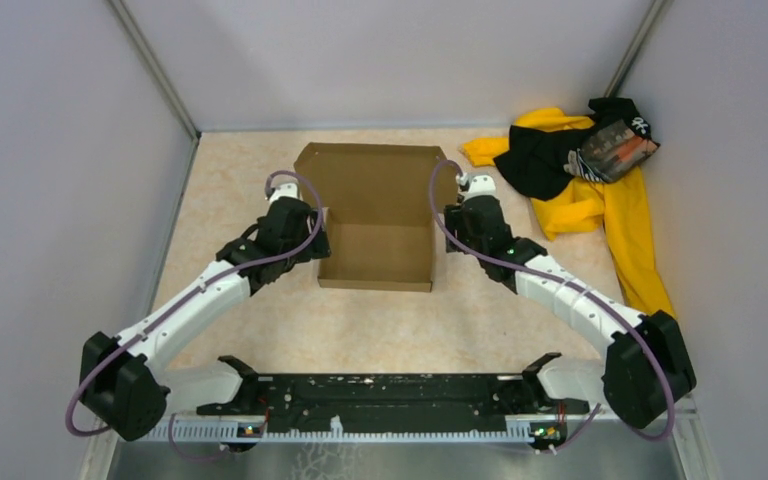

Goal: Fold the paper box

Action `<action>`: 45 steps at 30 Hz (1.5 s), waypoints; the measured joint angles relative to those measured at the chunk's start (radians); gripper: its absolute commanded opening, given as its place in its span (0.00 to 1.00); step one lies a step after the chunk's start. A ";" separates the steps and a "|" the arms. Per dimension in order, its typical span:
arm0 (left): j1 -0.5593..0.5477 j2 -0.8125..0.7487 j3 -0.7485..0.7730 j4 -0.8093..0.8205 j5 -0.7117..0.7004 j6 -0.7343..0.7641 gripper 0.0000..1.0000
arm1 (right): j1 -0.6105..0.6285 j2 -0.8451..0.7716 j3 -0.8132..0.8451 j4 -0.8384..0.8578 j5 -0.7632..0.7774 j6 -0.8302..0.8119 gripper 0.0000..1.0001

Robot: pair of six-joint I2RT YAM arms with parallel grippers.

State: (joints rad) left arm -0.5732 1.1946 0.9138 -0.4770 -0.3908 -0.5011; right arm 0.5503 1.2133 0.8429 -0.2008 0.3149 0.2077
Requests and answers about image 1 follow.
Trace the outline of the brown cardboard box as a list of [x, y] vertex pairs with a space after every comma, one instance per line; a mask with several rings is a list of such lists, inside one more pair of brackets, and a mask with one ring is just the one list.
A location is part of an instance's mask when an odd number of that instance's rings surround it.
[[429, 293], [437, 232], [435, 210], [454, 202], [451, 167], [439, 146], [307, 144], [294, 163], [307, 178], [305, 200], [320, 195], [330, 257], [320, 261], [322, 288]]

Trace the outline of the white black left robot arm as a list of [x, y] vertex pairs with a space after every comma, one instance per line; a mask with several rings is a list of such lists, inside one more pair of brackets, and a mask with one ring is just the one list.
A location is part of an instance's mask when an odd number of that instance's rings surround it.
[[252, 411], [260, 388], [234, 359], [185, 369], [171, 366], [176, 356], [231, 308], [251, 299], [295, 265], [323, 259], [330, 248], [319, 194], [310, 201], [300, 189], [304, 178], [267, 185], [265, 215], [226, 243], [181, 292], [118, 334], [92, 335], [83, 345], [79, 384], [65, 413], [67, 430], [78, 428], [74, 412], [83, 405], [126, 441], [138, 440], [161, 420], [211, 404], [237, 414]]

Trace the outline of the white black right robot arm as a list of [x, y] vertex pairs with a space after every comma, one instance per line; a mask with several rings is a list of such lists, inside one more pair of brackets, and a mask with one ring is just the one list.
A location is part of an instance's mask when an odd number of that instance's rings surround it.
[[514, 236], [490, 176], [459, 173], [455, 183], [455, 202], [435, 218], [447, 250], [476, 258], [491, 281], [548, 309], [599, 355], [541, 357], [524, 372], [527, 406], [548, 412], [561, 400], [578, 400], [607, 408], [648, 440], [656, 439], [646, 429], [659, 418], [671, 432], [678, 401], [697, 385], [677, 320], [615, 301], [538, 243]]

